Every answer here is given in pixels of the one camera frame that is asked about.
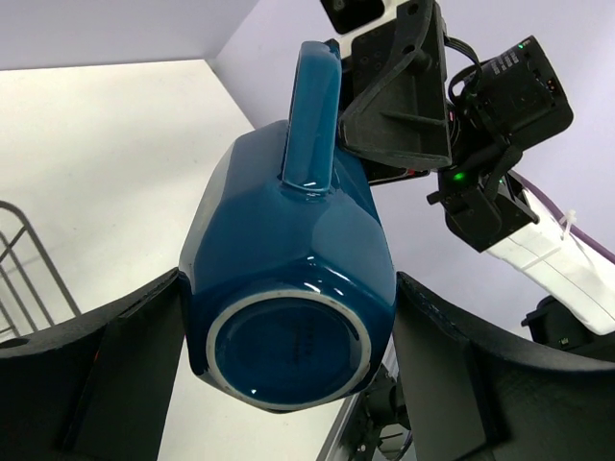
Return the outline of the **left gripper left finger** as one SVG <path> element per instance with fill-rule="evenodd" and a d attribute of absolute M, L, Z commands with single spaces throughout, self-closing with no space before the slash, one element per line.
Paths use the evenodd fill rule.
<path fill-rule="evenodd" d="M 1 345 L 4 460 L 155 460 L 184 341 L 177 270 Z"/>

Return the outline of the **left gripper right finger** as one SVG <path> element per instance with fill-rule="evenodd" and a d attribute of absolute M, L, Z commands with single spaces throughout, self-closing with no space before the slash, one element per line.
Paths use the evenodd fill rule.
<path fill-rule="evenodd" d="M 610 460 L 614 338 L 563 351 L 397 276 L 393 338 L 420 460 Z"/>

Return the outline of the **dark wire dish rack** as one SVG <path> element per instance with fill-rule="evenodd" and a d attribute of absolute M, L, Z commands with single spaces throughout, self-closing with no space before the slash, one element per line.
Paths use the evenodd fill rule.
<path fill-rule="evenodd" d="M 25 336 L 81 315 L 82 310 L 26 214 L 3 201 L 1 344 L 22 344 Z"/>

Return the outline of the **blue mug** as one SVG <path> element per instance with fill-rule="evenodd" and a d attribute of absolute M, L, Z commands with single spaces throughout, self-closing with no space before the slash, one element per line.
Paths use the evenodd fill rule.
<path fill-rule="evenodd" d="M 303 43 L 288 116 L 220 158 L 180 255 L 192 372 L 269 412 L 364 390 L 393 328 L 381 220 L 336 140 L 341 80 L 336 42 Z"/>

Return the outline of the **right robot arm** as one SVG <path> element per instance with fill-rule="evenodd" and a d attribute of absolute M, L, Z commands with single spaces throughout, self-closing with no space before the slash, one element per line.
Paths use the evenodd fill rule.
<path fill-rule="evenodd" d="M 482 60 L 433 1 L 359 29 L 342 60 L 338 135 L 372 184 L 435 174 L 447 228 L 547 292 L 524 319 L 534 342 L 614 358 L 614 255 L 515 168 L 573 121 L 533 36 Z"/>

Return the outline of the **aluminium rail frame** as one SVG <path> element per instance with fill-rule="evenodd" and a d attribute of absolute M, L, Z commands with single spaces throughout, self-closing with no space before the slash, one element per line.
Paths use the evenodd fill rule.
<path fill-rule="evenodd" d="M 317 458 L 407 460 L 413 442 L 395 347 L 363 392 L 345 399 Z"/>

